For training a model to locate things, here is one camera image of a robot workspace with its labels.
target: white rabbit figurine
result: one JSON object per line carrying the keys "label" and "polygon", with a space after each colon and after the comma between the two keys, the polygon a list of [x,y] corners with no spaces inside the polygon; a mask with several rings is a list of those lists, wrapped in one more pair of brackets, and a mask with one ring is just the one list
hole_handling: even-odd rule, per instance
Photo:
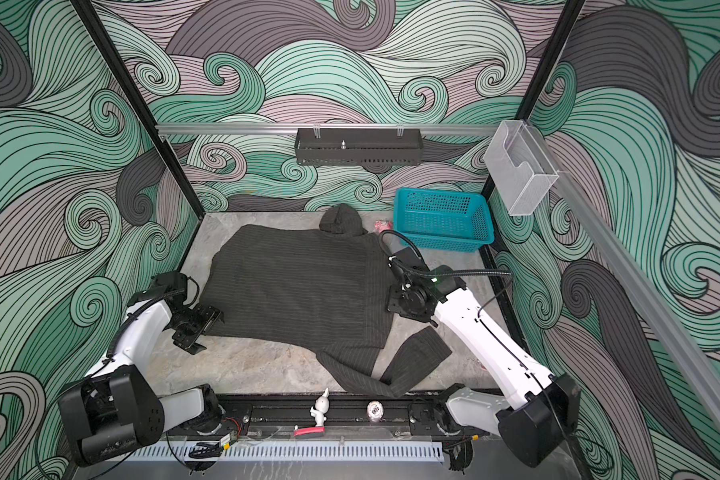
{"label": "white rabbit figurine", "polygon": [[309,409],[309,415],[315,417],[315,424],[317,427],[322,427],[322,424],[326,421],[326,413],[328,412],[328,389],[315,400],[315,408]]}

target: teal plastic basket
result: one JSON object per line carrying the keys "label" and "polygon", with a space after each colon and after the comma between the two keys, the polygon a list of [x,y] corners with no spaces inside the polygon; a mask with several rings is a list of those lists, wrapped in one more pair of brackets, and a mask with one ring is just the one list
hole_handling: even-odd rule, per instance
{"label": "teal plastic basket", "polygon": [[494,226],[479,194],[401,188],[394,196],[394,229],[419,248],[474,252],[494,241]]}

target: transparent file holder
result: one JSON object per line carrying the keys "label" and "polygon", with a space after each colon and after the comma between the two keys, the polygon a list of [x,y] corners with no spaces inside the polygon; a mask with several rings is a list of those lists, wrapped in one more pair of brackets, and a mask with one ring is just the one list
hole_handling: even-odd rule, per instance
{"label": "transparent file holder", "polygon": [[483,156],[509,215],[532,215],[557,171],[539,129],[523,120],[502,120]]}

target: gray stone surface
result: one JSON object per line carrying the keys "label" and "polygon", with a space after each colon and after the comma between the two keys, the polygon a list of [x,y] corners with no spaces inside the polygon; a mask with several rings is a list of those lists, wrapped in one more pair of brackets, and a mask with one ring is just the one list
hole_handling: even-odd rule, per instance
{"label": "gray stone surface", "polygon": [[[366,230],[373,230],[376,220],[391,219],[392,212],[361,213]],[[284,213],[220,213],[208,214],[195,238],[182,272],[192,276],[200,288],[208,281],[213,255],[242,225],[257,224],[284,230],[318,228],[322,212]],[[445,264],[451,268],[483,268],[477,252],[463,254],[444,250],[423,250],[430,268]],[[467,277],[467,284],[480,301],[493,296],[486,277]],[[498,305],[492,302],[486,312],[506,330]],[[426,325],[394,317],[387,345],[378,356],[374,378],[379,378],[400,345],[411,334]],[[496,387],[480,361],[446,326],[437,332],[453,353],[416,390],[444,389],[455,382],[471,388]],[[180,392],[202,383],[209,383],[218,393],[287,393],[318,392],[326,387],[342,388],[317,362],[307,349],[265,340],[203,336],[200,343],[208,347],[195,356],[175,347],[172,331],[161,333],[150,359],[146,379],[157,395]]]}

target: patterned wall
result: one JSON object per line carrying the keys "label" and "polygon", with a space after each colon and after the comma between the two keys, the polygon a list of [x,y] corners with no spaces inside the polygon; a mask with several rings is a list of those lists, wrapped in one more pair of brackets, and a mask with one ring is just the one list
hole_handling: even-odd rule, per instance
{"label": "patterned wall", "polygon": [[[597,0],[595,11],[619,0]],[[512,118],[564,0],[97,0],[159,122]],[[303,167],[293,137],[174,137],[204,205],[392,207],[399,187],[477,191],[489,139],[426,140],[420,167]]]}
{"label": "patterned wall", "polygon": [[[44,411],[197,223],[117,91],[68,0],[0,1],[0,480],[40,477]],[[68,465],[56,408],[40,458]]]}
{"label": "patterned wall", "polygon": [[[564,170],[720,371],[720,0],[578,21],[532,117]],[[532,353],[582,385],[596,478],[720,478],[720,434],[565,199],[510,218],[499,266]]]}

